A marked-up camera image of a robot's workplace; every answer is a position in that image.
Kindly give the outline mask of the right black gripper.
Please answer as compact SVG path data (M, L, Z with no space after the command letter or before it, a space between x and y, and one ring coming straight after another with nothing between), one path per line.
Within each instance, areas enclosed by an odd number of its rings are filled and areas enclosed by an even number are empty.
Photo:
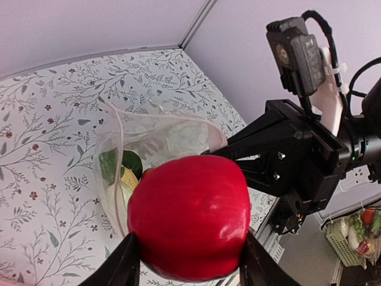
M234 161L250 188L285 196L290 213L325 209L348 161L348 147L292 101L267 101L225 147L204 154Z

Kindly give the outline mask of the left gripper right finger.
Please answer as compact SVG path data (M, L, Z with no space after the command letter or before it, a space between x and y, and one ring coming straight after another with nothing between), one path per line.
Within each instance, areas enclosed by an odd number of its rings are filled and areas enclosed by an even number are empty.
M248 231L239 264L240 285L243 286L300 286L268 254Z

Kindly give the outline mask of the red apple toy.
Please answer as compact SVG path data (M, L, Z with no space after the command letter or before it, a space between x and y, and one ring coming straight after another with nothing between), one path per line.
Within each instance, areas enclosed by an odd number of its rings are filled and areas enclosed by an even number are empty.
M251 213L244 175L219 156L190 156L150 171L128 202L128 229L142 261L185 282L229 275L238 267Z

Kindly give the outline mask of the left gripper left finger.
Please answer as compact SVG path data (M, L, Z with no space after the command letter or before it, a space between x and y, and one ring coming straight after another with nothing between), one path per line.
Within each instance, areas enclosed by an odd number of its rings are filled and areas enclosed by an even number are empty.
M105 262L80 286L139 285L140 255L135 233L128 234Z

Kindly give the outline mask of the clear zip top bag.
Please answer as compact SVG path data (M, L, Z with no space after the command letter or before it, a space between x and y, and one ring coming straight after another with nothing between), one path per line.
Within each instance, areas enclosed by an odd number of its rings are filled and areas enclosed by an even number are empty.
M160 106L141 113L122 111L107 103L108 117L96 135L93 174L102 207L116 233L125 237L127 204L133 189L121 177L131 166L140 178L149 168L178 158L227 146L222 131L193 114L171 113Z

